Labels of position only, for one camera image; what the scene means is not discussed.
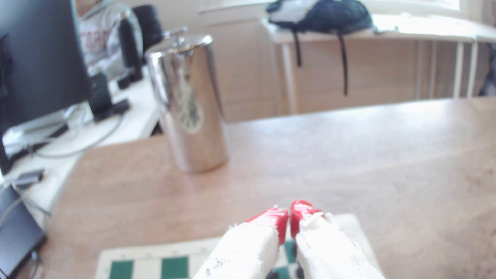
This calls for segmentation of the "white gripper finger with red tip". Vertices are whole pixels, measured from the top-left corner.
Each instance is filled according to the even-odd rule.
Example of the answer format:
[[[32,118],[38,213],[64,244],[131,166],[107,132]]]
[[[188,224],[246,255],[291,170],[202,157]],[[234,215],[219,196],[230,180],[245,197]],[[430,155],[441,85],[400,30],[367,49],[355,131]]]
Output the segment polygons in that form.
[[[384,278],[330,212],[305,200],[290,207],[291,236],[305,278]]]
[[[231,226],[194,278],[266,278],[286,241],[289,213],[273,206]]]

